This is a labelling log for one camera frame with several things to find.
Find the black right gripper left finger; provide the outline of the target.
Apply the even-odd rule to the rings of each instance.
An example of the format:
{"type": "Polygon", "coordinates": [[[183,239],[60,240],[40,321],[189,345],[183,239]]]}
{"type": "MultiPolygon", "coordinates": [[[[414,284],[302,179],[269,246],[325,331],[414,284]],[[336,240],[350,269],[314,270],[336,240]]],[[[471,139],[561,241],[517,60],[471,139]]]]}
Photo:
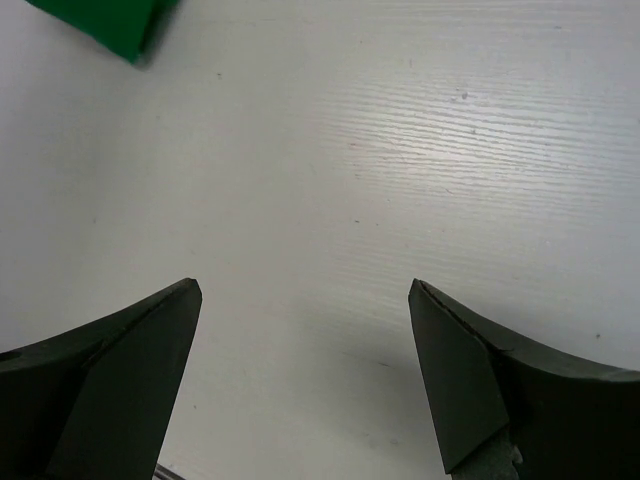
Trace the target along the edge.
{"type": "Polygon", "coordinates": [[[152,478],[201,305],[186,278],[2,353],[2,478],[152,478]]]}

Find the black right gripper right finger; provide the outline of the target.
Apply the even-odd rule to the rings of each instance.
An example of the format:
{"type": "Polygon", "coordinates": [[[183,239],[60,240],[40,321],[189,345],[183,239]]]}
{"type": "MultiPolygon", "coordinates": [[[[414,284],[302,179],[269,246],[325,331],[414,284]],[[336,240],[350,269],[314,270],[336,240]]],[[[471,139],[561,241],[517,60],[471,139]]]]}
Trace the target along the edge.
{"type": "Polygon", "coordinates": [[[639,374],[499,325],[414,280],[411,325],[454,479],[635,479],[639,374]]]}

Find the green t-shirt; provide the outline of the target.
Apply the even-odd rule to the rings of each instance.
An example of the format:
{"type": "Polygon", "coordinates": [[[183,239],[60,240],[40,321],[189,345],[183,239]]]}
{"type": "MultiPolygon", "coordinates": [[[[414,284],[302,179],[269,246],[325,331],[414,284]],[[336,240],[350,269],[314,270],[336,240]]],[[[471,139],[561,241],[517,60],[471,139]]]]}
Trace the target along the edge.
{"type": "Polygon", "coordinates": [[[135,64],[147,55],[179,1],[32,0],[29,4],[135,64]]]}

